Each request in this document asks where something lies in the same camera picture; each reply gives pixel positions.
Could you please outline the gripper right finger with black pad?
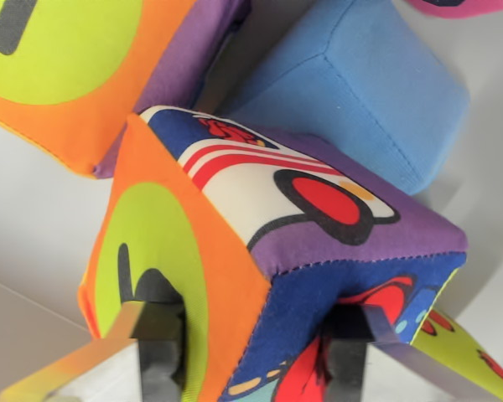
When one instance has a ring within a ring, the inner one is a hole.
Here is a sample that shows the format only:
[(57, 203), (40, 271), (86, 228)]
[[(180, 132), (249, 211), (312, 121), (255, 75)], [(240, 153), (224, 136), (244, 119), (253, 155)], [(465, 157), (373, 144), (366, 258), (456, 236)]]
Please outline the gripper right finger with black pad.
[(380, 307), (337, 305), (322, 326), (326, 401), (496, 401), (398, 340)]

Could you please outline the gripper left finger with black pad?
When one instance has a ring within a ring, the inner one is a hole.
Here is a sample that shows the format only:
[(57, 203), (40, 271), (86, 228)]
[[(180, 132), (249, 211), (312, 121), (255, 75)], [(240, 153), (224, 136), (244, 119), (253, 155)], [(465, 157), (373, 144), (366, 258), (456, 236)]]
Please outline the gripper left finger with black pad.
[(0, 401), (179, 401), (184, 306), (122, 305), (108, 334), (0, 392)]

